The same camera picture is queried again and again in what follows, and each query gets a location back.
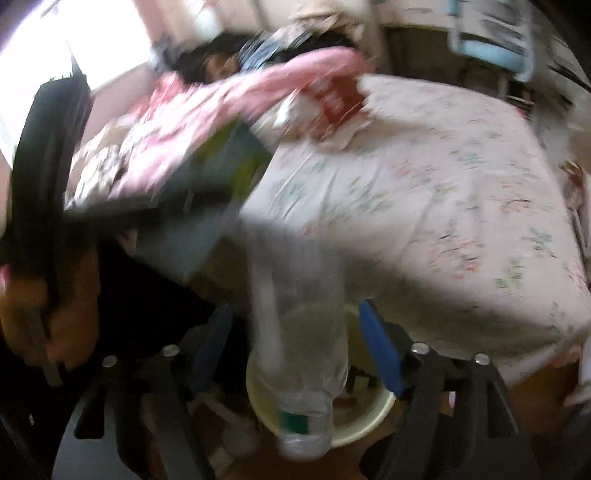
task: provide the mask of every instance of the white wall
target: white wall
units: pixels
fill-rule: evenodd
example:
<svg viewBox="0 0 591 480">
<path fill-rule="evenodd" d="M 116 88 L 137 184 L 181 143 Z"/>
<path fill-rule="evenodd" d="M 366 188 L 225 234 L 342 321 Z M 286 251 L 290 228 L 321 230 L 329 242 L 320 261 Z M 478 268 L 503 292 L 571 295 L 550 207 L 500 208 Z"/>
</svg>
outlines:
<svg viewBox="0 0 591 480">
<path fill-rule="evenodd" d="M 144 63 L 95 91 L 82 143 L 93 138 L 109 120 L 127 113 L 139 98 L 151 93 L 155 82 L 156 76 Z"/>
</svg>

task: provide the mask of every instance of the plastic water bottle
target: plastic water bottle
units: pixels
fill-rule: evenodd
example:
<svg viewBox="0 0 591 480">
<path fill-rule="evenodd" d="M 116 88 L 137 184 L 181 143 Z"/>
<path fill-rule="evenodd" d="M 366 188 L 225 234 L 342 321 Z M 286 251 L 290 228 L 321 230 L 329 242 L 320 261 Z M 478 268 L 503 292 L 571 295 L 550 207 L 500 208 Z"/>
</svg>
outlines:
<svg viewBox="0 0 591 480">
<path fill-rule="evenodd" d="M 337 259 L 317 242 L 289 236 L 266 237 L 255 252 L 254 355 L 259 382 L 277 404 L 279 450 L 293 460 L 320 458 L 330 449 L 332 404 L 348 371 Z"/>
</svg>

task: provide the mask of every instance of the person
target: person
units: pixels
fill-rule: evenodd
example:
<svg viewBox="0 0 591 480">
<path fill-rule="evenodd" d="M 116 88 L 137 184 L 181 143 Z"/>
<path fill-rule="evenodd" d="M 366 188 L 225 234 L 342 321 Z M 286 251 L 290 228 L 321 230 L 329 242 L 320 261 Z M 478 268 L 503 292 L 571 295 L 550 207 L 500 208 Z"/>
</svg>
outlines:
<svg viewBox="0 0 591 480">
<path fill-rule="evenodd" d="M 40 358 L 22 321 L 24 309 L 46 307 L 47 286 L 43 279 L 13 274 L 9 266 L 1 275 L 0 430 L 4 424 L 12 447 L 19 447 L 20 454 L 46 475 L 72 410 L 104 357 L 115 355 L 124 361 L 152 356 L 179 342 L 191 327 L 207 322 L 216 308 L 129 257 L 115 242 L 88 249 L 62 268 L 72 281 L 72 293 L 46 318 L 47 355 L 63 366 L 64 385 L 56 389 L 36 368 Z M 246 338 L 245 322 L 235 318 L 214 376 L 227 391 L 244 388 Z M 2 457 L 11 455 L 2 448 L 1 433 L 3 465 L 9 459 Z"/>
</svg>

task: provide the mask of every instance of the green label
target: green label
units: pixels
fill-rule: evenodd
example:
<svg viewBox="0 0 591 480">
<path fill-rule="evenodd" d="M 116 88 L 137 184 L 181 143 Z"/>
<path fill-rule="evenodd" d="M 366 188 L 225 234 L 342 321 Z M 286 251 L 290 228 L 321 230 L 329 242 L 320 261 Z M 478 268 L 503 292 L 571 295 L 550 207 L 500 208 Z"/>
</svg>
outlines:
<svg viewBox="0 0 591 480">
<path fill-rule="evenodd" d="M 279 421 L 281 430 L 287 433 L 297 433 L 299 435 L 308 435 L 308 417 L 305 415 L 298 415 L 296 413 L 289 413 L 287 411 L 279 411 Z"/>
</svg>

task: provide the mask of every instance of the metal bolt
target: metal bolt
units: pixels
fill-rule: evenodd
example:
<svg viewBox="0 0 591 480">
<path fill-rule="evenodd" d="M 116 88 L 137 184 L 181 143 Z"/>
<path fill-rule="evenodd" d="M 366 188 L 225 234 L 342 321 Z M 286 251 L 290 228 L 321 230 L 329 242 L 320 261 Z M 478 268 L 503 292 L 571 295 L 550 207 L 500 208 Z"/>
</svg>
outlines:
<svg viewBox="0 0 591 480">
<path fill-rule="evenodd" d="M 429 346 L 426 343 L 417 342 L 411 347 L 411 350 L 417 355 L 427 355 L 429 353 Z"/>
<path fill-rule="evenodd" d="M 478 364 L 478 365 L 489 365 L 491 363 L 491 359 L 488 358 L 488 355 L 485 355 L 484 353 L 477 353 L 476 356 L 474 357 L 474 361 Z"/>
<path fill-rule="evenodd" d="M 115 355 L 109 355 L 103 358 L 103 367 L 112 368 L 117 364 L 117 357 Z"/>
<path fill-rule="evenodd" d="M 179 352 L 180 350 L 177 345 L 167 345 L 162 349 L 162 354 L 164 356 L 176 356 Z"/>
</svg>

